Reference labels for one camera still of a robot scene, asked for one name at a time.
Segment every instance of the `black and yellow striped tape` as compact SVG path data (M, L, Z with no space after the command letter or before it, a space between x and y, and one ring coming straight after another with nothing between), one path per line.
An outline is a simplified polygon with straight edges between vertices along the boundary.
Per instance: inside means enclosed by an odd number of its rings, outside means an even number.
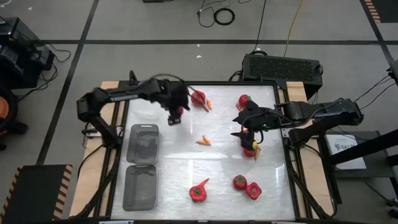
M8 195L6 197L6 203L4 203L4 205L2 206L2 210L1 210L1 213L0 213L0 224L2 224L2 219L6 215L6 210L7 210L8 204L9 204L9 202L11 200L12 193L14 191L15 186L17 185L17 179L18 179L18 176L19 176L19 172L23 168L24 168L23 166L18 167L17 168L17 172L14 175L14 180L12 180L11 188L8 190Z
M72 166L66 165L63 177L61 180L60 191L58 193L57 202L55 202L55 208L52 220L59 220L62 217L63 208L65 206L65 200L67 198L68 186L70 177L72 176Z
M366 6L369 9L369 12L371 13L371 15L373 17L373 20L376 23L380 23L381 21L380 21L379 13L377 13L377 10L376 10L376 8L373 5L372 0L365 0L365 2L366 2Z

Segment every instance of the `white tabletop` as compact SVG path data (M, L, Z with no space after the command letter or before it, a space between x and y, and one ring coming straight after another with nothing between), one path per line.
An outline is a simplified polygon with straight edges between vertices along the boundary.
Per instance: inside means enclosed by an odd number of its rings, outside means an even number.
M294 210L279 130L264 133L257 162L242 154L240 140L230 133L240 131L232 122L235 104L242 94L259 106L274 108L272 86L194 86L203 91L213 109L207 113L192 106L184 111L182 123L167 124L168 112L157 103L130 101L124 142L114 194L112 219L145 220L294 220ZM160 131L157 206L151 211L126 212L122 208L127 167L127 146L133 124L156 124ZM205 135L211 146L196 144ZM251 200L232 186L234 176L257 182L262 194ZM210 178L205 185L207 199L193 203L189 189Z

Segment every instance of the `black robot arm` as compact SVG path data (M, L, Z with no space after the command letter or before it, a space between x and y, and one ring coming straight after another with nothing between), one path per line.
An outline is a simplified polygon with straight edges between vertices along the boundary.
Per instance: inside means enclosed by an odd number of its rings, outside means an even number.
M188 88L183 82L170 82L151 78L136 86L103 90L94 88L77 101L79 120L91 123L102 135L106 147L116 147L120 144L116 127L108 125L101 117L101 109L107 103L144 99L152 103L158 102L161 107L168 110L169 125L181 122L177 113L180 107L189 110Z
M313 118L319 119L306 128L296 128L307 124ZM359 125L363 118L357 104L350 99L340 98L333 102L316 105L293 101L275 105L275 109L261 108L255 102L249 101L246 109L233 120L241 124L241 132L232 133L232 135L241 138L242 147L254 150L252 145L255 132L292 128L289 131L289 138L291 144L296 146L335 126Z

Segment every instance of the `carrot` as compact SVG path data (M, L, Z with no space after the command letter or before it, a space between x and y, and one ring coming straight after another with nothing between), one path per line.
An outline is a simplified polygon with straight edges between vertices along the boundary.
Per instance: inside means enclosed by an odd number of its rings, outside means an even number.
M197 141L197 144L208 146L207 142L205 142L205 141Z
M257 161L257 158L259 157L260 151L261 151L261 149L259 146L257 148L255 148L255 150L254 150L254 160L255 161Z
M207 140L207 138L205 136L203 136L203 140L207 143L207 145L211 146L211 143L209 140Z
M210 101L206 100L206 104L207 104L207 107L208 107L209 109L211 109L211 103L210 103Z

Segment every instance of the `gray plastic tray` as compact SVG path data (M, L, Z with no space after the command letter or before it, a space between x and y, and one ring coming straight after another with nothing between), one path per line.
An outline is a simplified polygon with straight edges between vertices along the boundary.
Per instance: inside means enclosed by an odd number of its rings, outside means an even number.
M129 166L126 169L123 210L146 211L156 206L157 172L154 165Z
M126 159L135 164L155 164L159 148L159 127L156 124L135 124L131 127Z

